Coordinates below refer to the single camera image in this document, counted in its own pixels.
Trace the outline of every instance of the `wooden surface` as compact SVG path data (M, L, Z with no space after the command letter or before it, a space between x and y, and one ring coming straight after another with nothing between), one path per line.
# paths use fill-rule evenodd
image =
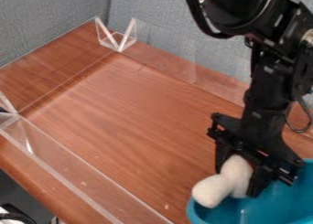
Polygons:
M127 56L109 52L93 37L85 25L6 66L0 90L75 154L171 221L187 223L192 185L214 173L208 115L239 116L246 84L199 66L190 70L186 61L140 43ZM313 156L310 137L286 129L285 138L299 156ZM1 167L60 218L105 223L2 138L0 145ZM48 147L44 153L59 166L67 163ZM105 193L105 188L96 191Z

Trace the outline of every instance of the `blue bowl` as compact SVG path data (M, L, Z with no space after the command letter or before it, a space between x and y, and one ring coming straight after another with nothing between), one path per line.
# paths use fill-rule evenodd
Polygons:
M313 224L313 160L291 187L277 181L258 198L226 198L216 208L191 198L187 216L192 224Z

